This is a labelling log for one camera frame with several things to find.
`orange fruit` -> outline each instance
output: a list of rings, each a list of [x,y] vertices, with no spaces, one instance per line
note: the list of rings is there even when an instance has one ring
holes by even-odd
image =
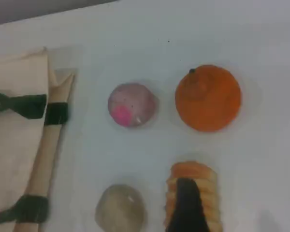
[[[220,130],[236,118],[241,90],[233,75],[215,65],[202,65],[179,82],[176,109],[190,127],[204,132]]]

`pink ball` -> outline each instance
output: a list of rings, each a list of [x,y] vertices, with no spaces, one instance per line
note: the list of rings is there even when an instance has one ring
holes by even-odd
[[[154,115],[155,96],[138,83],[121,84],[111,93],[108,110],[117,124],[123,127],[138,127]]]

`white tabletop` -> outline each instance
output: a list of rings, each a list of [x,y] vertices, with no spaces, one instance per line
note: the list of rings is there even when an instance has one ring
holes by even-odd
[[[290,232],[290,0],[122,0],[0,26],[0,54],[47,46],[55,68],[77,68],[47,232],[100,232],[94,210],[113,183],[138,188],[147,232],[164,231],[165,180],[177,160],[219,175],[226,232]],[[213,63],[237,78],[243,105],[218,133],[188,128],[174,90]],[[107,98],[123,82],[160,99],[144,128],[116,126]]]

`green stripe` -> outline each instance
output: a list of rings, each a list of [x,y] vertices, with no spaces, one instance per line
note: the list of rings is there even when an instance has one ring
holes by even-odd
[[[44,115],[46,94],[8,97],[0,93],[0,112],[13,110],[27,119],[39,119]]]
[[[43,223],[49,211],[46,197],[24,195],[10,209],[0,212],[0,224],[16,220],[17,223]]]
[[[49,103],[46,109],[44,125],[62,125],[68,121],[69,110],[66,102]]]

